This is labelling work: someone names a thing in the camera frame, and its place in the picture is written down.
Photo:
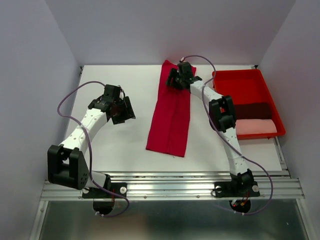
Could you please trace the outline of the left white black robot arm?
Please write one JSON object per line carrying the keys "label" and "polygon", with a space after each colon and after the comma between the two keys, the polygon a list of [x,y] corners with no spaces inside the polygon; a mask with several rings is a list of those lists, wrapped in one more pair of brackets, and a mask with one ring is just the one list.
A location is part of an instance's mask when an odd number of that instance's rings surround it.
{"label": "left white black robot arm", "polygon": [[82,190],[94,188],[100,197],[111,193],[108,174],[93,171],[93,158],[85,160],[85,153],[93,154],[91,142],[108,122],[114,125],[135,119],[130,98],[119,85],[104,85],[104,92],[88,105],[82,120],[69,116],[77,126],[59,145],[47,151],[48,181],[52,184]]}

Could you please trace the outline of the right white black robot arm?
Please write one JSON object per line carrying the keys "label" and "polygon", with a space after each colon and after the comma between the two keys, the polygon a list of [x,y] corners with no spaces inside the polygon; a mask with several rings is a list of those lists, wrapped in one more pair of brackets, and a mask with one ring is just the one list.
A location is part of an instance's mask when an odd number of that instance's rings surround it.
{"label": "right white black robot arm", "polygon": [[259,197],[259,187],[241,153],[236,134],[236,113],[229,95],[221,95],[206,86],[192,71],[187,61],[180,61],[177,69],[170,70],[166,85],[187,90],[202,100],[210,126],[221,137],[228,159],[230,181],[214,182],[212,195],[216,198]]}

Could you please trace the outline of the red t-shirt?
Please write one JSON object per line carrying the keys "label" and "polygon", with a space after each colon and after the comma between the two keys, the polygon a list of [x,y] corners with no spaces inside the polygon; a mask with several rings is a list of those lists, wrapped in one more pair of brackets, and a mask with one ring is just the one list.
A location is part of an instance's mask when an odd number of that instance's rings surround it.
{"label": "red t-shirt", "polygon": [[157,102],[147,138],[149,151],[184,157],[191,117],[191,93],[166,85],[171,69],[178,66],[165,60],[161,66]]}

